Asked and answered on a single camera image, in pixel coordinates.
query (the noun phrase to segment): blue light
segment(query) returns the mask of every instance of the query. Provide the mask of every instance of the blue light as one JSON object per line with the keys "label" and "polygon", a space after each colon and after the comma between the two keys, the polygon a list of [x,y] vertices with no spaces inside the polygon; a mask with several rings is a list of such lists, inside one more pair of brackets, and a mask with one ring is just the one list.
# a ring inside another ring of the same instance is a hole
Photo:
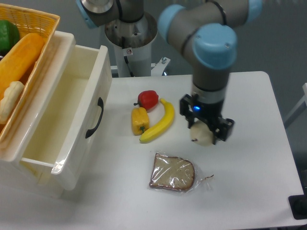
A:
{"label": "blue light", "polygon": [[198,107],[198,106],[194,106],[193,108],[194,108],[194,111],[199,111],[199,110],[201,109],[201,108]]}

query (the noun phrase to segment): wicker basket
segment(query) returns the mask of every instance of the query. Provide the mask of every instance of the wicker basket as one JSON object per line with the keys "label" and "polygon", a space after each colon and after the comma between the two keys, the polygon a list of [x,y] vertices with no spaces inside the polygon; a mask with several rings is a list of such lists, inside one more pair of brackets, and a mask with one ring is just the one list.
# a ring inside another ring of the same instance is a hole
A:
{"label": "wicker basket", "polygon": [[33,70],[29,71],[27,76],[23,76],[23,83],[25,83],[25,87],[15,109],[13,110],[8,122],[5,125],[0,126],[1,143],[7,137],[12,124],[14,122],[18,122],[17,117],[22,116],[22,109],[23,111],[26,110],[26,108],[24,108],[26,99],[28,98],[34,83],[40,77],[39,73],[41,72],[43,64],[47,58],[46,51],[50,44],[50,40],[59,24],[60,17],[42,11],[0,3],[0,20],[8,20],[15,24],[19,30],[21,38],[28,33],[38,33],[45,40],[45,45],[42,49],[40,57],[35,63]]}

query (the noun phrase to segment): toy fruit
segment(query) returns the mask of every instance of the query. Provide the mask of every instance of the toy fruit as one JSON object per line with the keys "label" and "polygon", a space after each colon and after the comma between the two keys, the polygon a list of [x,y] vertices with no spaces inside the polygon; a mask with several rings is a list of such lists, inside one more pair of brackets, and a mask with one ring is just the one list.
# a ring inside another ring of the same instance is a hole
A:
{"label": "toy fruit", "polygon": [[131,127],[134,135],[141,135],[149,128],[149,117],[143,107],[134,108],[131,112]]}
{"label": "toy fruit", "polygon": [[190,129],[191,141],[201,146],[210,146],[213,144],[213,132],[202,121],[196,121]]}
{"label": "toy fruit", "polygon": [[36,33],[24,36],[0,61],[0,99],[12,81],[19,79],[39,58],[45,42]]}
{"label": "toy fruit", "polygon": [[167,102],[165,99],[161,98],[160,102],[164,106],[164,116],[161,118],[161,120],[155,124],[154,126],[150,127],[148,130],[146,130],[140,137],[141,143],[148,143],[157,137],[159,137],[161,134],[163,134],[173,123],[174,117],[175,117],[175,109],[173,105],[170,102]]}
{"label": "toy fruit", "polygon": [[0,124],[5,124],[15,107],[15,103],[23,91],[24,85],[20,81],[13,81],[4,91],[4,97],[0,101]]}
{"label": "toy fruit", "polygon": [[154,90],[143,91],[138,96],[138,102],[134,105],[139,105],[146,110],[154,108],[159,102],[159,96]]}
{"label": "toy fruit", "polygon": [[0,20],[0,55],[6,55],[19,39],[17,26],[7,20]]}

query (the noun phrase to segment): gray floor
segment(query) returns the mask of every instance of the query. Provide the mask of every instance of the gray floor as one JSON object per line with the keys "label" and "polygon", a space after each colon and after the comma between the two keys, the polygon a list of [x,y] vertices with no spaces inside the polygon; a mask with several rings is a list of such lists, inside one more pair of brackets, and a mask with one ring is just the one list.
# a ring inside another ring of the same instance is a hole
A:
{"label": "gray floor", "polygon": [[[58,30],[74,34],[77,44],[94,48],[105,45],[112,49],[106,41],[102,27],[92,30],[86,27],[74,0],[0,0],[0,2],[57,14],[61,16]],[[155,19],[158,19],[161,11],[170,4],[176,3],[190,8],[203,2],[205,1],[144,0],[145,10]],[[307,82],[306,12],[306,0],[263,0],[261,17],[235,29],[239,46],[233,72],[257,70],[267,72],[283,119],[303,96],[302,85]],[[188,63],[167,45],[161,36],[158,36],[153,44],[152,56],[153,62],[159,61],[164,56],[171,59],[169,74],[191,74]],[[111,64],[115,65],[112,51],[110,58]],[[299,173],[307,169],[306,132],[307,112],[304,111],[287,129]]]}

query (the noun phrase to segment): drawer handle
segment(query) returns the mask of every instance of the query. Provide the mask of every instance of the drawer handle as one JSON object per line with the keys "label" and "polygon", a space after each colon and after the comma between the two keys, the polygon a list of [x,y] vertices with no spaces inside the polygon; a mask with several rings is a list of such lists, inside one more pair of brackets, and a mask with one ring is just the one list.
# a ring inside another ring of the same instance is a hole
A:
{"label": "drawer handle", "polygon": [[89,138],[91,135],[93,135],[94,132],[98,129],[98,126],[100,125],[100,122],[101,122],[101,119],[102,119],[102,114],[104,113],[104,101],[101,99],[101,97],[98,98],[97,105],[101,107],[101,113],[100,113],[98,122],[97,122],[97,124],[94,128],[86,131],[85,138]]}

